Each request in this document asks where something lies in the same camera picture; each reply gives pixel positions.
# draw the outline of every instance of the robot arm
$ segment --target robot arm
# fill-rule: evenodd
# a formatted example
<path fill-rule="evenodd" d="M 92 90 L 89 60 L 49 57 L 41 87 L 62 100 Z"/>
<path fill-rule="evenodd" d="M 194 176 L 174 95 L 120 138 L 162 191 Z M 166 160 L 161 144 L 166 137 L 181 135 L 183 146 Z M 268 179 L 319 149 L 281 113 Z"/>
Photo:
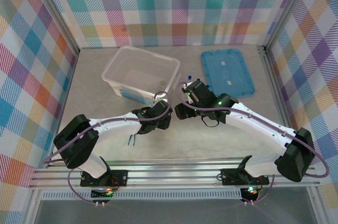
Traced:
<path fill-rule="evenodd" d="M 192 109 L 183 103 L 179 104 L 175 107 L 176 115 L 179 119 L 207 116 L 211 120 L 217 120 L 223 124 L 227 123 L 246 131 L 249 135 L 255 136 L 268 144 L 275 151 L 276 154 L 272 156 L 247 156 L 235 173 L 231 171 L 231 177 L 235 176 L 235 179 L 247 182 L 262 175 L 280 173 L 294 182 L 302 180 L 314 158 L 314 154 L 301 146 L 301 144 L 286 137 L 286 134 L 300 139 L 313 148 L 312 137 L 308 130 L 301 128 L 297 132 L 292 128 L 278 125 L 256 114 L 243 103 L 238 102 L 236 98 L 227 94 L 221 94 L 216 97 L 202 81 L 190 83 L 182 91 L 187 94 L 188 103 L 202 110 Z M 208 109 L 222 107 L 229 108 L 229 110 Z M 268 125 L 277 127 L 283 133 Z"/>
<path fill-rule="evenodd" d="M 145 107 L 133 110 L 123 116 L 115 117 L 122 120 L 111 121 L 103 125 L 99 125 L 95 129 L 86 132 L 78 141 L 74 142 L 63 152 L 61 157 L 69 169 L 78 167 L 87 172 L 93 179 L 102 179 L 109 173 L 109 166 L 102 157 L 92 154 L 94 146 L 114 136 L 146 134 L 152 130 L 159 128 L 168 129 L 171 121 L 172 109 L 170 108 L 163 117 L 151 121 L 138 121 L 142 118 L 155 118 L 163 114 L 168 108 L 168 103 L 161 100 L 154 107 Z M 59 150 L 81 131 L 86 128 L 101 123 L 106 119 L 87 119 L 85 115 L 76 116 L 66 127 L 55 137 L 54 145 Z"/>

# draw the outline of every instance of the plaid wallpaper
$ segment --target plaid wallpaper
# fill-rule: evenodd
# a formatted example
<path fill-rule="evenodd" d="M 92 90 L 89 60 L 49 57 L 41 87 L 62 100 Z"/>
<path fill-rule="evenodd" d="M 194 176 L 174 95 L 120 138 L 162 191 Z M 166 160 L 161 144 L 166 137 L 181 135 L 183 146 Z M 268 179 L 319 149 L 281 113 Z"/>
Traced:
<path fill-rule="evenodd" d="M 338 221 L 338 0 L 300 0 L 273 60 L 296 128 L 313 132 L 331 168 L 324 194 Z"/>
<path fill-rule="evenodd" d="M 75 59 L 41 0 L 0 0 L 0 224 L 19 222 Z"/>
<path fill-rule="evenodd" d="M 263 44 L 288 0 L 55 0 L 81 47 Z"/>

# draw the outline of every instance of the white vent grille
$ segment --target white vent grille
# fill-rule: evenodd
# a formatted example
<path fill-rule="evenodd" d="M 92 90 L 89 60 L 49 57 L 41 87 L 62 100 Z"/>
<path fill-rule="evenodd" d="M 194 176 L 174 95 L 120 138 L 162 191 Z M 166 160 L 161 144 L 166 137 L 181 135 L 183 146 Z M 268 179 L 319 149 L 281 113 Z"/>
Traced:
<path fill-rule="evenodd" d="M 79 194 L 91 199 L 90 191 Z M 46 190 L 42 200 L 77 200 L 78 197 L 69 190 Z M 198 189 L 198 190 L 119 190 L 112 200 L 195 200 L 195 199 L 241 199 L 240 189 Z"/>

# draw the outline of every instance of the blue tray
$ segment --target blue tray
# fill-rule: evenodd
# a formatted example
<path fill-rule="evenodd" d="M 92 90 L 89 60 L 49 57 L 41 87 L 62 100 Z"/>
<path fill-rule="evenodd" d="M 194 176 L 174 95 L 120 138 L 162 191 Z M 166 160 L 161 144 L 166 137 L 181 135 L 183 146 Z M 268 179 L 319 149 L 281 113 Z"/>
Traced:
<path fill-rule="evenodd" d="M 205 51 L 201 59 L 209 89 L 216 96 L 226 93 L 241 97 L 255 92 L 254 83 L 239 50 Z"/>

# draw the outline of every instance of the black motor joint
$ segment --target black motor joint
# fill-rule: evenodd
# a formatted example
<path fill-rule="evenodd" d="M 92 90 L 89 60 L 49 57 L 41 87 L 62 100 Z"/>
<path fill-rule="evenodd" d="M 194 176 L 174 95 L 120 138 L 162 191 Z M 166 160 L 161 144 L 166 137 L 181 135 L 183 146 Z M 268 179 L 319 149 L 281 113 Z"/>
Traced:
<path fill-rule="evenodd" d="M 235 103 L 238 103 L 235 97 L 227 94 L 221 94 L 217 97 L 199 80 L 194 81 L 185 89 L 182 88 L 182 92 L 186 93 L 192 99 L 191 105 L 198 108 L 231 108 Z M 199 111 L 189 108 L 183 103 L 175 107 L 175 112 L 180 120 L 202 116 L 209 117 L 211 120 L 217 120 L 223 124 L 226 123 L 226 115 L 230 114 L 228 110 Z"/>
<path fill-rule="evenodd" d="M 155 104 L 152 108 L 144 107 L 142 109 L 135 109 L 132 111 L 138 118 L 154 118 L 161 114 L 163 114 L 168 108 L 168 103 L 161 100 L 157 104 Z M 171 113 L 173 112 L 172 108 L 168 110 L 168 112 L 161 118 L 153 121 L 140 121 L 141 129 L 138 134 L 146 134 L 151 132 L 152 130 L 159 128 L 162 130 L 166 130 L 169 128 L 171 121 Z"/>

